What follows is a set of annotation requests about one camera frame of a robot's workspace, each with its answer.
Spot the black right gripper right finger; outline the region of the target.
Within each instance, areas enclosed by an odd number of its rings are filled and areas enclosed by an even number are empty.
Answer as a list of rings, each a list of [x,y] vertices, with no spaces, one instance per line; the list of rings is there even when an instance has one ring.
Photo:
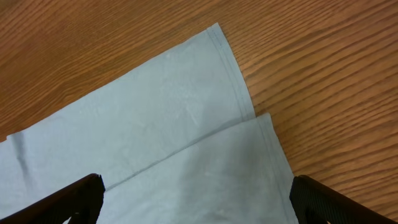
[[[300,224],[397,224],[307,175],[294,177],[289,199]]]

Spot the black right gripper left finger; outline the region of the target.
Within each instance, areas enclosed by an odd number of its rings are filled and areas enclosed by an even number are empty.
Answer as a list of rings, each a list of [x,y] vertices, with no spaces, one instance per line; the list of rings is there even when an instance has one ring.
[[[1,219],[14,223],[81,223],[96,224],[103,206],[105,187],[99,174],[86,177]]]

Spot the light blue printed t-shirt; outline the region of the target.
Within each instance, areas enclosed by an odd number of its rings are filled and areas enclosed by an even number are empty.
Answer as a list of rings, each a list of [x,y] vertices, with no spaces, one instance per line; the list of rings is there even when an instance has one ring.
[[[296,223],[293,173],[214,24],[1,143],[1,216],[90,174],[100,223]]]

